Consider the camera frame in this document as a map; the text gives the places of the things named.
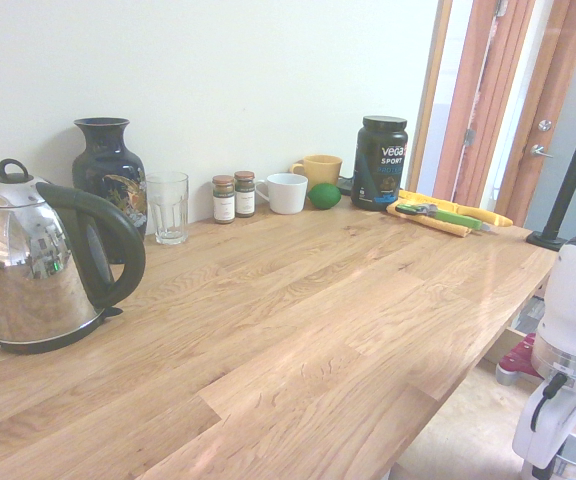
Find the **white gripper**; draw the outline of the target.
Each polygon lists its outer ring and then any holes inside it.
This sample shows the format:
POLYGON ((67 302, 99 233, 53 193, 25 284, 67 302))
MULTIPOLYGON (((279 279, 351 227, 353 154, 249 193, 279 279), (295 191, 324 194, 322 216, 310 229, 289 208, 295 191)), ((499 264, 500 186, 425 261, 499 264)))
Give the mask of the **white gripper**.
POLYGON ((513 451, 533 465, 531 476, 536 480, 551 479, 548 464, 576 425, 576 392, 567 387, 538 407, 548 385, 544 380, 529 397, 512 442, 513 451))

